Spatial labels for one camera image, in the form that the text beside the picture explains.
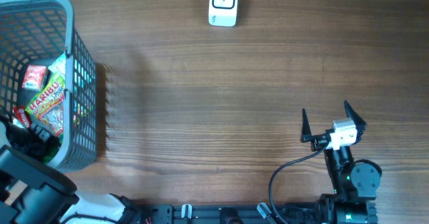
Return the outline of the black aluminium mounting rail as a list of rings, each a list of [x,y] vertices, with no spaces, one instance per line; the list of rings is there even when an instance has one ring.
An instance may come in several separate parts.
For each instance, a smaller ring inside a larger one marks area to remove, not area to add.
[[[228,223],[301,223],[301,224],[378,224],[373,203],[286,203],[273,210],[258,205],[144,205],[137,221],[141,224],[228,224]]]

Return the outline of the red Nescafe coffee stick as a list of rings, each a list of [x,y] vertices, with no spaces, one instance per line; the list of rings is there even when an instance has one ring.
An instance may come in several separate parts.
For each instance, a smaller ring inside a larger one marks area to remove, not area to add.
[[[15,106],[13,107],[13,113],[15,118],[22,124],[23,127],[29,129],[31,127],[32,121],[29,118],[24,106]]]

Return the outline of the white barcode scanner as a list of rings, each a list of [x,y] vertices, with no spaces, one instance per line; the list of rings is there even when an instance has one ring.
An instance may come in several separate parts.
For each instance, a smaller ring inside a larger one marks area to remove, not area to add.
[[[213,26],[233,27],[237,22],[238,0],[209,0],[208,22]]]

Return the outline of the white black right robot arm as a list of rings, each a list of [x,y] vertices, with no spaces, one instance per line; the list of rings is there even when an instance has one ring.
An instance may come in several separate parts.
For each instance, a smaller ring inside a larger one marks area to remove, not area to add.
[[[376,224],[374,200],[381,184],[382,169],[375,162],[355,160],[351,146],[359,143],[367,123],[344,102],[346,117],[333,121],[322,134],[311,132],[307,113],[302,111],[300,141],[313,152],[322,151],[334,194],[322,194],[314,208],[317,223]]]

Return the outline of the light blue tissue pack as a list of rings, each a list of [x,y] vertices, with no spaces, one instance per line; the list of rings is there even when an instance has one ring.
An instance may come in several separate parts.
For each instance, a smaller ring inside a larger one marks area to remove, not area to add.
[[[48,70],[54,74],[59,74],[62,78],[66,76],[66,54],[59,56],[49,67]]]

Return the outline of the Haribo gummy candy bag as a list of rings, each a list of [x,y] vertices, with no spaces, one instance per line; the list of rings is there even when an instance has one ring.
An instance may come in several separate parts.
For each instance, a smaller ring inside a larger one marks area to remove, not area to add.
[[[25,111],[60,137],[64,131],[64,89],[66,83],[60,73],[54,73],[46,87],[27,104]]]

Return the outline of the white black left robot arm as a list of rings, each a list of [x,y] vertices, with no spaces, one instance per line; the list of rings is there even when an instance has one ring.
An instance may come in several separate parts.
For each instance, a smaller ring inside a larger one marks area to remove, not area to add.
[[[1,117],[2,223],[141,223],[127,198],[78,192],[63,173],[24,153],[58,143],[41,127],[25,129]]]

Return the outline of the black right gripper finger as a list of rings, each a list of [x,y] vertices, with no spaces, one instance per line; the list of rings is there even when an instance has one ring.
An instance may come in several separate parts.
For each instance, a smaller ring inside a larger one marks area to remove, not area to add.
[[[308,122],[308,116],[305,108],[302,109],[302,128],[301,128],[300,141],[301,142],[313,141],[313,135],[311,132],[310,124]]]
[[[355,112],[355,110],[351,107],[347,100],[344,101],[344,106],[347,117],[351,118],[354,121],[357,130],[366,130],[366,121],[358,113]]]

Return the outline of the small red white box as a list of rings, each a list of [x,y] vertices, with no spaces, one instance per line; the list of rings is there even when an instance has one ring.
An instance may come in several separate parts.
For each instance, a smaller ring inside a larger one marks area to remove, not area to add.
[[[26,90],[40,91],[44,88],[47,77],[47,66],[29,65],[24,74],[22,88]]]

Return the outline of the grey plastic shopping basket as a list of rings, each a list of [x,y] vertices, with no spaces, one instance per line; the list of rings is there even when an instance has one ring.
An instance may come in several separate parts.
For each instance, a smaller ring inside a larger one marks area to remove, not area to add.
[[[74,27],[69,0],[1,0],[1,110],[13,115],[35,92],[23,89],[30,64],[66,57],[64,135],[48,165],[61,172],[90,166],[97,157],[97,68]]]

